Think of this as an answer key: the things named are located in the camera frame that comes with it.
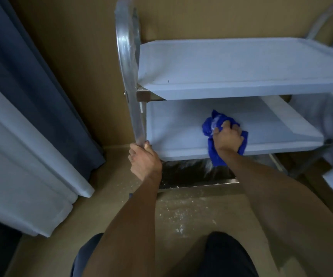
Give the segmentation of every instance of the leg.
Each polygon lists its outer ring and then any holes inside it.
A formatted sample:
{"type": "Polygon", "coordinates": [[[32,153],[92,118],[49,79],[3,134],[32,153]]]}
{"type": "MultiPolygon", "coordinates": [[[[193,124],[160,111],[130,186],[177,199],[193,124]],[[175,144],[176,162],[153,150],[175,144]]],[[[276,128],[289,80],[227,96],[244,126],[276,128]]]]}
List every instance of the leg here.
{"type": "Polygon", "coordinates": [[[72,272],[70,273],[70,277],[81,277],[83,270],[86,267],[87,261],[92,255],[93,250],[95,250],[97,244],[99,243],[103,233],[96,234],[92,237],[86,244],[84,244],[74,259],[72,272]]]}
{"type": "Polygon", "coordinates": [[[223,232],[212,232],[196,275],[203,276],[257,277],[258,274],[250,256],[236,239],[223,232]]]}

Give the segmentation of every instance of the blue cloth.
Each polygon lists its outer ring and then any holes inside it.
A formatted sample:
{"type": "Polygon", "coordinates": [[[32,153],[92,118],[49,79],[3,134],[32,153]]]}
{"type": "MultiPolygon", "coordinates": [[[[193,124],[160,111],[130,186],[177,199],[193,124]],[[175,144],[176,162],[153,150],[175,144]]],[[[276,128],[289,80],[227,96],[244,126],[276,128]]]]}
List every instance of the blue cloth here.
{"type": "MultiPolygon", "coordinates": [[[[218,153],[216,152],[216,149],[214,147],[214,140],[213,140],[213,130],[215,127],[218,127],[219,131],[222,130],[222,124],[226,120],[229,120],[231,122],[231,127],[234,124],[237,124],[240,126],[240,124],[235,121],[231,117],[227,117],[224,114],[221,114],[217,112],[216,110],[213,110],[212,116],[208,117],[205,122],[202,124],[202,132],[204,132],[205,136],[208,136],[207,140],[207,145],[208,145],[208,150],[209,150],[209,156],[210,159],[212,160],[213,166],[227,166],[227,164],[223,161],[223,159],[220,158],[218,153]]],[[[247,145],[247,136],[248,132],[247,131],[242,131],[241,136],[244,138],[242,145],[238,149],[238,154],[243,155],[246,149],[247,145]]]]}

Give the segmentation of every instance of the metal leg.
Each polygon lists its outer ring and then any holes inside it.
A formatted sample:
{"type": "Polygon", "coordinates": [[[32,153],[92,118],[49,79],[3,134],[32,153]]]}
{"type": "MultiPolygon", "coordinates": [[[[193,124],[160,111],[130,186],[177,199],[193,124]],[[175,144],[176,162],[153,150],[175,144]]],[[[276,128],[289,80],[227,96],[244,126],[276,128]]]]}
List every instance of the metal leg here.
{"type": "Polygon", "coordinates": [[[127,99],[134,137],[139,146],[146,140],[140,104],[137,101],[138,60],[140,57],[140,26],[132,0],[118,0],[115,8],[115,28],[124,96],[127,99]]]}
{"type": "Polygon", "coordinates": [[[306,162],[304,162],[301,165],[298,165],[290,170],[289,177],[296,179],[300,174],[304,173],[312,164],[314,164],[318,159],[320,159],[327,149],[331,148],[333,146],[332,140],[326,140],[324,142],[324,145],[316,148],[310,158],[307,159],[306,162]]]}

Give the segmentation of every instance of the tan floor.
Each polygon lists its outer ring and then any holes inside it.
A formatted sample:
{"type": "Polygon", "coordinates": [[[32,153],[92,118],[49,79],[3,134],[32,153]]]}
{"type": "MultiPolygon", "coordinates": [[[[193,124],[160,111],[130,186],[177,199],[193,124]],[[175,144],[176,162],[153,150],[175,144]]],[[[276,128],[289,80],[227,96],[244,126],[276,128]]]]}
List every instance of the tan floor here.
{"type": "MultiPolygon", "coordinates": [[[[6,277],[69,276],[79,248],[106,229],[140,184],[129,171],[127,150],[110,150],[107,160],[91,179],[95,194],[79,198],[51,237],[23,236],[6,277]]],[[[241,242],[260,276],[304,275],[294,259],[278,271],[268,240],[239,185],[164,193],[158,198],[155,216],[158,276],[187,276],[201,258],[204,237],[214,230],[241,242]]]]}

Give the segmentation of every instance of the white shelf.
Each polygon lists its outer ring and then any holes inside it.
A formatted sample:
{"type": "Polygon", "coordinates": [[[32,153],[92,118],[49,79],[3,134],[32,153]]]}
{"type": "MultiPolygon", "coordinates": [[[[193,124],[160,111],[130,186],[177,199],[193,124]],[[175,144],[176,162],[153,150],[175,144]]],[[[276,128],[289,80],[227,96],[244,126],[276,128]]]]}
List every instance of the white shelf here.
{"type": "Polygon", "coordinates": [[[208,158],[201,126],[213,109],[233,117],[248,131],[246,155],[323,145],[323,135],[279,96],[149,102],[147,139],[164,161],[208,158]]]}
{"type": "Polygon", "coordinates": [[[138,83],[166,100],[333,92],[333,48],[299,38],[154,41],[138,83]]]}

